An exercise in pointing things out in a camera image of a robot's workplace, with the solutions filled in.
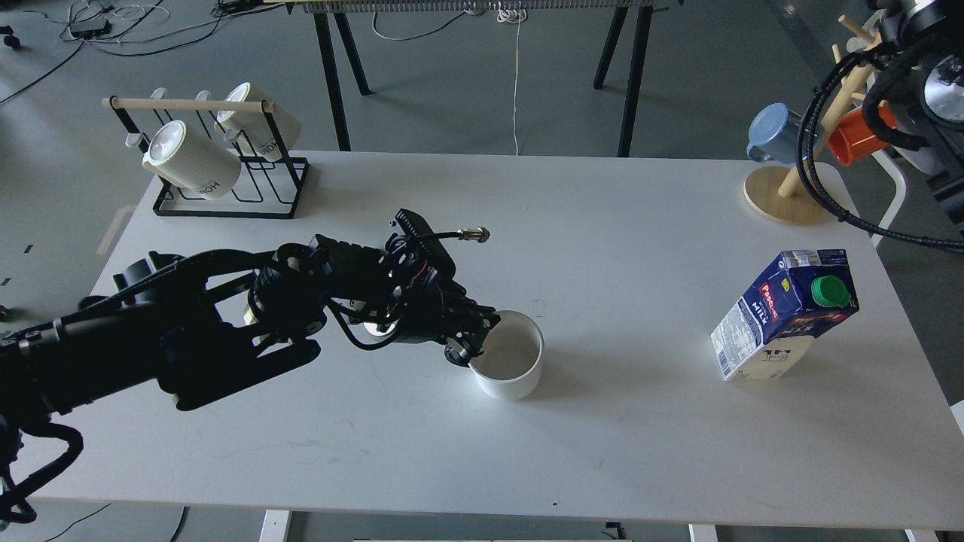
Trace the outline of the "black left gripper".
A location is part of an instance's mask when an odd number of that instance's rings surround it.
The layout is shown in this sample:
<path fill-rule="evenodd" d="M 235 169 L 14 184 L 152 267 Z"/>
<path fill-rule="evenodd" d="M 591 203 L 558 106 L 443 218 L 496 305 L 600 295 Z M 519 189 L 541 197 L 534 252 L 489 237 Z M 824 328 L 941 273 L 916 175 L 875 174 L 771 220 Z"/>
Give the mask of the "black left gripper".
<path fill-rule="evenodd" d="M 454 297 L 449 300 L 448 330 L 444 308 L 445 295 L 464 289 L 455 286 L 456 265 L 443 241 L 466 236 L 465 230 L 436 233 L 419 213 L 398 210 L 389 221 L 380 260 L 389 272 L 389 301 L 382 309 L 365 306 L 388 322 L 364 323 L 365 332 L 380 340 L 392 337 L 397 343 L 444 344 L 445 360 L 458 367 L 468 367 L 480 357 L 487 333 L 502 316 L 492 306 Z"/>

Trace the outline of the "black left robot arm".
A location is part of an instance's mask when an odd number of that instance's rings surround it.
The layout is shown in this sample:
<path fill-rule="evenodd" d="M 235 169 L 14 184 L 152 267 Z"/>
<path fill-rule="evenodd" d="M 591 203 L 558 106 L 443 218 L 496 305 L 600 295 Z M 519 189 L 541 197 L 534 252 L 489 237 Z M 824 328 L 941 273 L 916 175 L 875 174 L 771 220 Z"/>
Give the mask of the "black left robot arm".
<path fill-rule="evenodd" d="M 275 251 L 148 256 L 114 275 L 117 292 L 2 340 L 2 525 L 37 519 L 29 504 L 82 453 L 52 415 L 155 380 L 182 411 L 316 359 L 329 318 L 358 349 L 443 344 L 454 366 L 483 352 L 502 317 L 455 281 L 443 240 L 485 243 L 484 227 L 435 233 L 400 209 L 372 248 L 316 236 Z"/>

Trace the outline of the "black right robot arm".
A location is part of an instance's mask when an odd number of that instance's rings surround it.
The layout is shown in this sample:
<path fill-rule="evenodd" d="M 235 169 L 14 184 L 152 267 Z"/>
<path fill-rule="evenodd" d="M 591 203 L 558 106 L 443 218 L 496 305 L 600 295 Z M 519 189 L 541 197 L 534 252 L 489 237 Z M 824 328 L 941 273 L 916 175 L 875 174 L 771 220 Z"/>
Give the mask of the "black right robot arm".
<path fill-rule="evenodd" d="M 962 229 L 962 2 L 868 1 L 887 48 L 871 104 L 889 103 L 893 128 L 872 131 L 929 176 L 931 195 Z"/>

